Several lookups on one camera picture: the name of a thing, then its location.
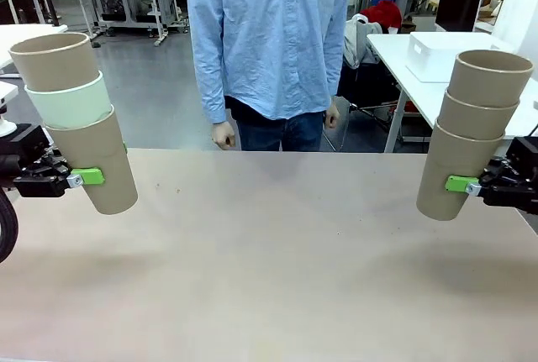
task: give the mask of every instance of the red hat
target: red hat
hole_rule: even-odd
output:
[[[366,16],[371,24],[377,22],[385,29],[399,29],[402,26],[402,14],[399,8],[389,0],[382,0],[375,7],[366,8],[361,15]]]

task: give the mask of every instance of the paper cup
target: paper cup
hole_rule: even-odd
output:
[[[28,39],[14,45],[9,54],[32,91],[72,89],[99,77],[90,38],[82,33],[49,34]]]
[[[111,112],[103,73],[86,85],[54,92],[36,92],[26,87],[41,118],[54,129],[80,129],[106,118]]]
[[[450,192],[445,189],[448,177],[453,174],[450,166],[438,165],[432,159],[426,160],[417,197],[417,208],[426,217],[437,221],[451,221],[463,208],[469,196],[464,192]]]
[[[448,176],[479,177],[503,138],[463,138],[445,131],[435,122],[417,197],[419,211],[438,221],[454,219],[461,211],[467,194],[446,191]]]
[[[520,100],[534,66],[518,55],[473,50],[456,57],[448,92],[464,103],[509,108]]]
[[[136,203],[138,193],[113,107],[104,120],[82,129],[46,128],[71,167],[103,172],[104,184],[83,186],[100,213],[120,213]]]
[[[464,103],[445,93],[437,123],[454,135],[470,139],[496,139],[504,130],[520,104],[510,108],[483,108]]]

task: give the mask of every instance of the brown paper cup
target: brown paper cup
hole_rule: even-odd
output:
[[[417,197],[419,211],[438,221],[454,219],[461,211],[467,194],[446,191],[448,177],[479,177],[502,139],[503,136],[489,140],[458,137],[435,123]]]
[[[98,167],[103,172],[104,184],[84,186],[100,213],[120,213],[136,203],[138,193],[114,109],[104,120],[82,129],[47,130],[71,167]]]
[[[40,36],[17,43],[9,54],[32,91],[72,89],[95,81],[98,64],[90,38],[82,33]]]
[[[520,104],[510,108],[483,108],[459,101],[445,93],[437,123],[454,135],[470,139],[496,139],[504,130]]]
[[[473,50],[456,57],[448,92],[464,103],[509,108],[519,100],[534,66],[518,55]]]
[[[417,208],[426,217],[437,221],[451,221],[463,208],[469,196],[464,192],[450,192],[445,189],[448,177],[453,174],[450,166],[438,165],[432,159],[426,160],[417,197]]]

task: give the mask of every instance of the light green paper cup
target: light green paper cup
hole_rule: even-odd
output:
[[[81,87],[36,92],[25,87],[45,124],[54,129],[80,129],[107,117],[111,111],[103,73]]]

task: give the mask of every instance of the hand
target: hand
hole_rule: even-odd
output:
[[[224,121],[223,123],[213,124],[211,130],[211,138],[220,149],[229,150],[235,147],[235,132],[230,123]]]
[[[335,129],[339,119],[340,112],[335,105],[335,99],[333,99],[330,108],[325,112],[325,127],[327,129]]]

